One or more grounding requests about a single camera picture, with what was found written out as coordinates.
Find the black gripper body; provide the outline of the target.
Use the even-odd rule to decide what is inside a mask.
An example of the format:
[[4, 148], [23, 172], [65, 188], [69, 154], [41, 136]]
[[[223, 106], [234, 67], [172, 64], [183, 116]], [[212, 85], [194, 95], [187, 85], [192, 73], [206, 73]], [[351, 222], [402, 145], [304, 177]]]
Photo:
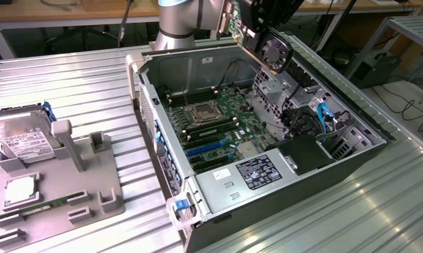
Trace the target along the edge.
[[290, 21], [304, 0], [259, 0], [250, 7], [251, 30], [260, 32], [268, 27], [278, 28]]

